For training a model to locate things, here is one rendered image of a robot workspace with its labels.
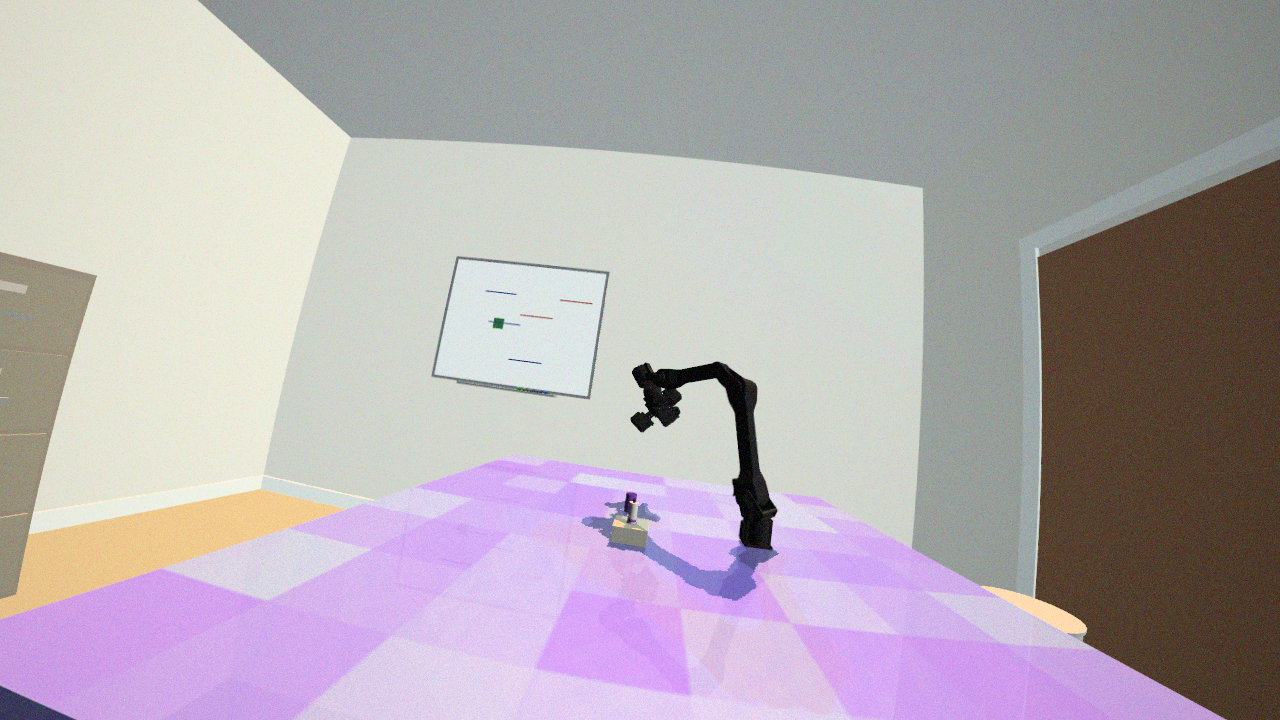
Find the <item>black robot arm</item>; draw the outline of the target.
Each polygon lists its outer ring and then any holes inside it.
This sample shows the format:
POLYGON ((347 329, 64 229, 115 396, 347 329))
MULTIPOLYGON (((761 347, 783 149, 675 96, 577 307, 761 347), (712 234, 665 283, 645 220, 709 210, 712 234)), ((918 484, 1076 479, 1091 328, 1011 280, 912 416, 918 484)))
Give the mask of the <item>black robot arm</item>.
MULTIPOLYGON (((741 512, 739 538, 745 547, 773 550, 771 546, 772 527, 777 509, 771 501, 765 479, 759 468, 756 452, 756 427, 754 410, 756 407, 756 384, 733 372, 724 363, 710 363, 686 369, 652 370, 650 363, 635 366, 632 375, 643 389, 646 404, 657 406, 662 402, 660 388, 677 389, 686 383, 716 379, 724 386, 730 406, 733 410, 739 443, 739 478, 733 478, 733 495, 741 512)), ((680 409, 666 402, 653 413, 663 427, 669 427, 678 419, 680 409)))

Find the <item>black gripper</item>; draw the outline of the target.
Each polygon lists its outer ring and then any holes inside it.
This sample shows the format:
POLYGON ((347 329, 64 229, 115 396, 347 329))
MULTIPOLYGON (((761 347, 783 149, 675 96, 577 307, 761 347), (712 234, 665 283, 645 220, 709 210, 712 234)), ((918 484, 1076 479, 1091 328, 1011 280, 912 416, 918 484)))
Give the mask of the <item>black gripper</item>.
POLYGON ((653 413, 657 410, 657 407, 662 407, 666 402, 668 402, 669 406, 675 407, 675 405, 678 404, 678 401, 682 398, 682 395, 678 392, 678 389, 663 389, 662 393, 664 400, 662 400, 660 404, 658 404, 657 406, 645 404, 645 406, 648 407, 646 414, 636 413, 634 414, 634 416, 630 418, 630 421, 641 433, 646 430, 649 427, 653 427, 654 421, 652 421, 652 418, 654 416, 653 413))

